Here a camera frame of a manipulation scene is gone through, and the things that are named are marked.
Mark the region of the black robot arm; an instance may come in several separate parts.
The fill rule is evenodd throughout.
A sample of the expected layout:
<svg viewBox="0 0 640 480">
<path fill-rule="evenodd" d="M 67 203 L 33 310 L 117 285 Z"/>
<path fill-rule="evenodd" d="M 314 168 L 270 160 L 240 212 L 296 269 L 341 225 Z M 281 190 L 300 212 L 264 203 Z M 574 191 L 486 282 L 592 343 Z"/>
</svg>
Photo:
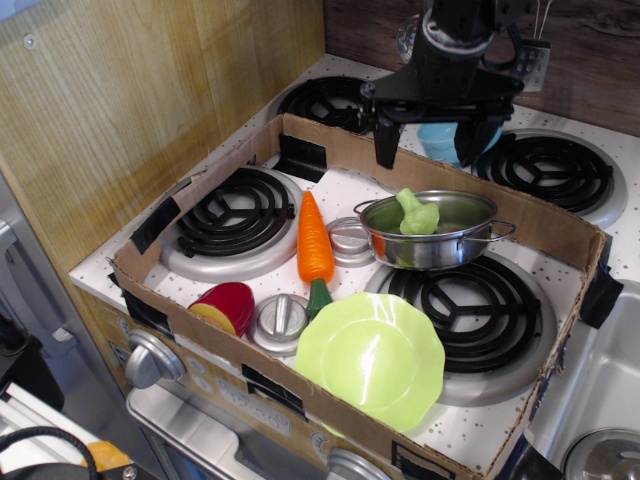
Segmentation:
<svg viewBox="0 0 640 480">
<path fill-rule="evenodd" d="M 484 54 L 497 33 L 517 43 L 516 23 L 533 8 L 531 1 L 425 2 L 408 63 L 361 88 L 360 117 L 373 131 L 378 165 L 393 167 L 407 124 L 454 122 L 460 164 L 483 154 L 524 88 L 521 79 L 484 66 Z"/>
</svg>

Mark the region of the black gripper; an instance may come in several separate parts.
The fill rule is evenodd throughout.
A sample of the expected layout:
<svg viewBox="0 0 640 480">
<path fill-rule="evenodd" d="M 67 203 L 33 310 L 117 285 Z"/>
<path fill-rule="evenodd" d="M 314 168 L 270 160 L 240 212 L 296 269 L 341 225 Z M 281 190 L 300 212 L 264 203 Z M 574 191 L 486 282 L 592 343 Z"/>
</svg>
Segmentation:
<svg viewBox="0 0 640 480">
<path fill-rule="evenodd" d="M 486 70 L 489 45 L 445 45 L 427 34 L 415 37 L 412 56 L 401 70 L 361 87 L 359 117 L 376 125 L 376 162 L 393 169 L 403 124 L 457 122 L 454 146 L 462 167 L 473 164 L 498 129 L 510 120 L 522 80 Z"/>
</svg>

